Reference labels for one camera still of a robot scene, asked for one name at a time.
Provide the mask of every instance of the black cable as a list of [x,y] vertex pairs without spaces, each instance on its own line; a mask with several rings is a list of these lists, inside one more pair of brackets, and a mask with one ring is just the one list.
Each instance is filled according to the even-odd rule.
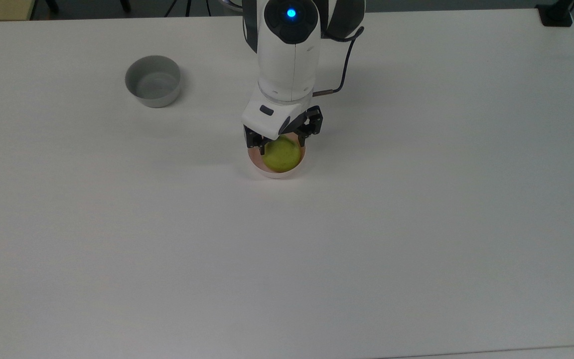
[[174,7],[174,4],[176,4],[176,0],[174,0],[171,5],[169,6],[168,12],[165,13],[164,17],[167,17],[167,15],[169,15],[169,12],[171,11],[171,9]]
[[344,68],[342,69],[342,79],[340,80],[340,86],[338,86],[337,89],[328,89],[328,90],[322,90],[322,91],[316,91],[313,93],[312,97],[316,97],[316,96],[323,96],[323,95],[331,95],[332,93],[337,93],[338,91],[340,91],[342,89],[342,86],[344,86],[344,77],[347,74],[347,65],[349,64],[349,56],[351,55],[351,49],[353,48],[353,43],[355,43],[356,39],[358,38],[358,36],[360,36],[360,34],[362,34],[362,32],[364,31],[364,27],[361,26],[360,28],[358,28],[358,30],[356,31],[356,33],[350,37],[350,38],[337,38],[335,36],[332,36],[330,34],[328,34],[327,32],[324,32],[325,36],[333,39],[333,41],[338,41],[338,42],[348,42],[351,41],[351,43],[349,44],[349,48],[347,49],[347,57],[344,58]]

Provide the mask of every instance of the floor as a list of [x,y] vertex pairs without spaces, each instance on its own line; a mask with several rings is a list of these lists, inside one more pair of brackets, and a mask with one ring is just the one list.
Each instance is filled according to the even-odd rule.
[[[169,16],[185,16],[188,0],[176,0],[175,3],[173,3],[174,0],[130,0],[132,5],[130,13],[123,12],[119,0],[56,1],[60,11],[58,14],[52,14],[45,0],[35,0],[36,4],[31,19],[161,17],[168,10]],[[191,3],[189,15],[208,16],[206,1],[209,2],[212,16],[240,16],[240,13],[225,9],[218,0],[194,0]],[[551,4],[554,0],[366,0],[366,2],[367,12],[381,12],[533,8],[538,3]]]

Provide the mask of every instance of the white table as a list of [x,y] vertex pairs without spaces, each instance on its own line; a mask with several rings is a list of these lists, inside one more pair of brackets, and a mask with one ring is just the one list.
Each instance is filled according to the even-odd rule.
[[[364,25],[309,162],[273,180],[242,136],[240,18],[0,23],[0,358],[574,345],[574,27]],[[345,49],[325,43],[318,89]],[[183,69],[164,109],[123,84],[150,54]]]

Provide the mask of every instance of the black table leg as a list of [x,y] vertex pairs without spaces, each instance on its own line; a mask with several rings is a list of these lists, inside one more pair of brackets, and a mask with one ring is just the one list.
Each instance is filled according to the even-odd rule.
[[59,5],[57,5],[57,2],[55,0],[46,0],[46,4],[48,4],[50,11],[54,13],[59,13]]
[[132,7],[130,7],[130,0],[121,0],[121,6],[123,6],[123,11],[126,13],[132,11]]

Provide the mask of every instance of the black bracket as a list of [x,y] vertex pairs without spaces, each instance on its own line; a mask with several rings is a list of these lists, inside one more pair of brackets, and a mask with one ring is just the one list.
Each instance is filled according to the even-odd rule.
[[294,130],[294,134],[298,135],[300,147],[304,147],[305,139],[320,133],[320,128],[323,125],[323,113],[319,106],[314,106],[307,109],[301,116],[304,116],[305,121]]
[[540,12],[542,25],[549,27],[570,27],[573,24],[569,10],[571,4],[574,6],[574,0],[558,0],[558,2],[553,5],[536,5],[535,8]]
[[[320,133],[320,128],[323,125],[323,113],[319,106],[310,107],[307,111],[301,113],[296,117],[285,129],[281,132],[281,135],[289,134],[294,132],[298,135],[298,143],[300,147],[305,146],[305,139],[311,135],[317,135]],[[272,140],[263,137],[257,132],[249,127],[245,128],[245,140],[247,142],[248,148],[258,147],[260,154],[265,154],[265,145],[270,143]]]

